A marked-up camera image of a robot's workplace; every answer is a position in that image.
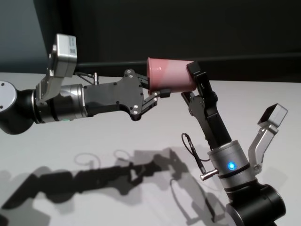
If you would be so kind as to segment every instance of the cable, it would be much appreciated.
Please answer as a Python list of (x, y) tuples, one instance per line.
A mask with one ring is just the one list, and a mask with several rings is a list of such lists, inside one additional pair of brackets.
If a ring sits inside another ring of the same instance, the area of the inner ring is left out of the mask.
[(75, 72), (74, 74), (75, 74), (75, 75), (87, 76), (87, 77), (89, 77), (89, 78), (93, 78), (93, 75), (91, 75), (91, 74), (86, 74), (86, 73), (83, 73), (83, 72)]
[(89, 83), (89, 84), (91, 84), (91, 85), (93, 85), (93, 83), (92, 82), (90, 82), (88, 79), (85, 79), (84, 77), (82, 77), (81, 75), (79, 75), (79, 74), (75, 74), (75, 75), (77, 75), (77, 76), (79, 76), (82, 80), (85, 80), (87, 83)]
[[(186, 143), (185, 143), (185, 141), (184, 141), (184, 136), (187, 138), (191, 150), (187, 147), (187, 145), (186, 145)], [(183, 142), (184, 146), (186, 147), (187, 151), (188, 151), (193, 157), (196, 157), (196, 156), (198, 157), (198, 154), (197, 154), (197, 152), (196, 152), (196, 149), (194, 148), (194, 145), (193, 145), (193, 143), (192, 143), (192, 141), (191, 141), (189, 135), (188, 135), (187, 133), (182, 133), (181, 138), (182, 138), (182, 142)]]

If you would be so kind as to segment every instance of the metal bracket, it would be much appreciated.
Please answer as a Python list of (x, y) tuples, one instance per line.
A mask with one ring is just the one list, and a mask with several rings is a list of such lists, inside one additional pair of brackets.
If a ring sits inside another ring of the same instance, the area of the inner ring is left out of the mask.
[(157, 105), (158, 98), (170, 96), (169, 89), (152, 93), (144, 99), (143, 88), (147, 81), (134, 70), (125, 70), (118, 82), (103, 83), (84, 87), (85, 105), (88, 117), (99, 113), (125, 111), (134, 121)]
[(56, 97), (65, 77), (72, 77), (77, 62), (76, 38), (57, 34), (49, 54), (46, 76), (36, 87), (38, 101), (47, 101)]
[(266, 109), (258, 122), (261, 128), (252, 142), (248, 155), (251, 167), (255, 175), (262, 169), (263, 157), (274, 136), (278, 133), (278, 127), (285, 118), (287, 110), (280, 104), (275, 104)]
[(182, 97), (189, 107), (190, 114), (198, 120), (210, 149), (231, 142), (231, 137), (217, 111), (217, 95), (212, 91), (206, 73), (197, 62), (188, 64), (187, 69), (197, 85), (199, 95), (184, 92)]

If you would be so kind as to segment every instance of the white surface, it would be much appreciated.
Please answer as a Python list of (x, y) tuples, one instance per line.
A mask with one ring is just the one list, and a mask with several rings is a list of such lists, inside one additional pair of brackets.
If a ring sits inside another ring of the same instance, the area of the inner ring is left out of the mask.
[[(32, 89), (40, 78), (31, 74), (0, 73), (0, 80), (12, 82), (18, 89)], [(66, 84), (71, 83), (82, 81), (77, 78), (66, 80)], [(218, 109), (232, 139), (239, 140), (246, 154), (257, 134), (257, 121), (264, 110), (274, 103), (288, 109), (279, 133), (266, 152), (259, 181), (276, 188), (286, 203), (287, 214), (277, 221), (277, 225), (296, 225), (301, 201), (298, 169), (301, 158), (298, 145), (301, 84), (212, 81), (212, 87), (219, 97)], [(127, 166), (127, 162), (117, 160), (116, 156), (128, 158), (134, 164), (144, 164), (149, 163), (155, 154), (168, 157), (169, 149), (172, 149), (189, 169), (181, 179), (172, 182), (174, 194), (186, 211), (186, 217), (177, 206), (170, 187), (173, 167), (144, 177), (143, 182), (128, 195), (121, 195), (115, 188), (103, 188), (76, 193), (69, 201), (54, 204), (40, 192), (18, 208), (0, 210), (0, 214), (9, 219), (10, 226), (183, 226), (187, 218), (195, 219), (191, 224), (197, 226), (226, 225), (224, 219), (212, 223), (205, 198), (216, 214), (222, 215), (222, 206), (217, 199), (225, 206), (227, 196), (216, 177), (200, 181), (193, 157), (183, 148), (183, 132), (191, 136), (200, 157), (206, 158), (208, 145), (202, 130), (188, 113), (180, 94), (160, 99), (158, 106), (138, 122), (131, 121), (124, 112), (115, 112), (72, 122), (33, 125), (17, 136), (0, 131), (0, 205), (31, 173), (40, 176), (47, 170), (63, 169), (75, 175), (77, 171), (99, 167), (97, 159), (89, 155), (79, 156), (77, 161), (86, 163), (85, 166), (79, 165), (74, 161), (79, 154), (92, 153), (98, 156), (101, 168), (109, 168)], [(212, 169), (211, 164), (206, 164), (206, 168)], [(121, 188), (127, 184), (123, 179), (117, 180)]]

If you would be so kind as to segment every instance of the pink cup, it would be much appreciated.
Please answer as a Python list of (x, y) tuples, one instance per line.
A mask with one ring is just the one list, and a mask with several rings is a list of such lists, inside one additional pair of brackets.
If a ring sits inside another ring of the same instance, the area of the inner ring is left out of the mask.
[(174, 92), (187, 92), (196, 89), (186, 65), (193, 61), (147, 59), (147, 77), (150, 93), (161, 89)]

